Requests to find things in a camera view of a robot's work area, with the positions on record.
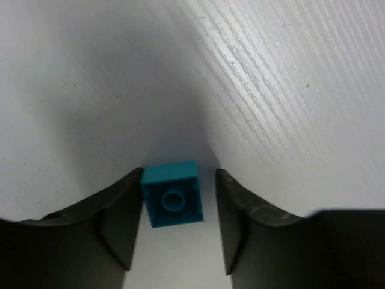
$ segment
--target lego brick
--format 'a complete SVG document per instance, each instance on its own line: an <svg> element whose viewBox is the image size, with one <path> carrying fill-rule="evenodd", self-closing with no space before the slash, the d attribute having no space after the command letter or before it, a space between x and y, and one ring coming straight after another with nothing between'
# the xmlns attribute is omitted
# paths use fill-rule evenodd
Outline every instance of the lego brick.
<svg viewBox="0 0 385 289"><path fill-rule="evenodd" d="M203 220L194 161L145 168L141 188L153 228Z"/></svg>

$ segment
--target white textured surface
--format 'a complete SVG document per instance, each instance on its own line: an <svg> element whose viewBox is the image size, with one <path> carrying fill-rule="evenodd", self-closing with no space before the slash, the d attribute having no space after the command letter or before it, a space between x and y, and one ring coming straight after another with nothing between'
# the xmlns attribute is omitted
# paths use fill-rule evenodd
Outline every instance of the white textured surface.
<svg viewBox="0 0 385 289"><path fill-rule="evenodd" d="M292 213L384 207L382 0L0 2L0 216L197 158Z"/></svg>

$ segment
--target wood grain texture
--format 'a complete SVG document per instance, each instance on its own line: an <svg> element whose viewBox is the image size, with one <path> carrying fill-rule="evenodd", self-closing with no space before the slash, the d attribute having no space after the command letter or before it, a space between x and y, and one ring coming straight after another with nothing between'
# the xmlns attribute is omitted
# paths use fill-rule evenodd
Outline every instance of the wood grain texture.
<svg viewBox="0 0 385 289"><path fill-rule="evenodd" d="M385 206L382 0L0 2L0 216L197 159L300 216Z"/></svg>

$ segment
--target lego stud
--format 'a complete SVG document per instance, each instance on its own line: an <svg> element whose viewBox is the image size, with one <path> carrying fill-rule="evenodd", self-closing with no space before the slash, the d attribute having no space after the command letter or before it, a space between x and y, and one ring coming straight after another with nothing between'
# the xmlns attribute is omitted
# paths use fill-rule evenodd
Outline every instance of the lego stud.
<svg viewBox="0 0 385 289"><path fill-rule="evenodd" d="M184 208L186 202L182 190L178 187L171 188L162 197L162 206L171 212L178 212Z"/></svg>

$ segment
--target plastic brick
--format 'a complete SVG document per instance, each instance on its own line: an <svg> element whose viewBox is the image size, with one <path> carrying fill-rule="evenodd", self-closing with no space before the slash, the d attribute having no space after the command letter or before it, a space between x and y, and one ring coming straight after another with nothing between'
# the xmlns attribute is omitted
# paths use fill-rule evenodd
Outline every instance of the plastic brick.
<svg viewBox="0 0 385 289"><path fill-rule="evenodd" d="M194 161L145 168L141 188L153 228L203 220Z"/></svg>

